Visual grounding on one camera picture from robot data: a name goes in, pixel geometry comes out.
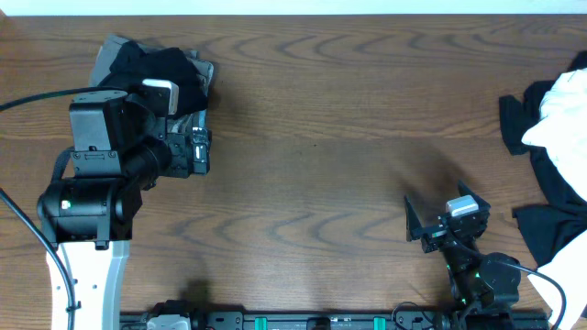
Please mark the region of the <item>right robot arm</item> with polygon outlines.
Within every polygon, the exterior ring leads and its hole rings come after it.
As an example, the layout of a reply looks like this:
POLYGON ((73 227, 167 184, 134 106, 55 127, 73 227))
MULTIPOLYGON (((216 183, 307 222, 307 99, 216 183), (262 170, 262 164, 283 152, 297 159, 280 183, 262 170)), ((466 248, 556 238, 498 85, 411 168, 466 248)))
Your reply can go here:
POLYGON ((491 206, 463 182, 460 196, 446 202, 435 225, 424 226, 404 198, 406 239, 446 261, 455 305, 432 319, 434 329, 514 329, 512 306, 519 300, 521 271, 503 253, 483 254, 476 241, 487 229, 491 206))

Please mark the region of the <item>black pants red waistband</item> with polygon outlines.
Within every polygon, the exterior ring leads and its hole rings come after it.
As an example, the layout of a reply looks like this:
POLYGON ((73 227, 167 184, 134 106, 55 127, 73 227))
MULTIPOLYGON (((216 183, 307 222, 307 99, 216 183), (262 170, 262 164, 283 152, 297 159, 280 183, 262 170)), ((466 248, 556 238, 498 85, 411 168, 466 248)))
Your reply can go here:
POLYGON ((151 53, 141 49, 137 42, 124 43, 109 65, 110 73, 99 86, 121 88, 137 93, 144 79, 171 81, 179 87, 178 107, 172 117, 205 110, 208 98, 197 75, 200 73, 178 48, 167 48, 151 53))

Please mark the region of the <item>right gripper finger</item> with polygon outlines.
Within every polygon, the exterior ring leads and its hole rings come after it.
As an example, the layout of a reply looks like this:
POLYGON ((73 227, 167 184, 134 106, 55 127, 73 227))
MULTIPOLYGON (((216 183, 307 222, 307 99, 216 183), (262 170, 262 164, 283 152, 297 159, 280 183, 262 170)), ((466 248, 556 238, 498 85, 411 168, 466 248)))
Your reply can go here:
POLYGON ((490 210, 490 204, 482 199, 481 196, 475 193, 472 189, 470 189, 464 181, 458 181, 458 191, 461 197, 469 195, 477 203, 480 211, 490 210))
POLYGON ((418 240, 422 236, 422 226, 407 195, 404 196, 404 209, 406 219, 406 240, 408 242, 418 240))

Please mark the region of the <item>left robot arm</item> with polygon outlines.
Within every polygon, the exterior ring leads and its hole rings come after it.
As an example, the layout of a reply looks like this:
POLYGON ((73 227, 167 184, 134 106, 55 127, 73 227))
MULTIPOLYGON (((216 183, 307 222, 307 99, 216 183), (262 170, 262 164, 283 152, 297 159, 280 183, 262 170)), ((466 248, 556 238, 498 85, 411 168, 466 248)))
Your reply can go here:
POLYGON ((73 146, 39 197, 42 232, 72 284, 76 329, 118 329, 141 194, 160 177, 209 172, 205 110, 179 115, 175 89, 90 88, 69 108, 73 146))

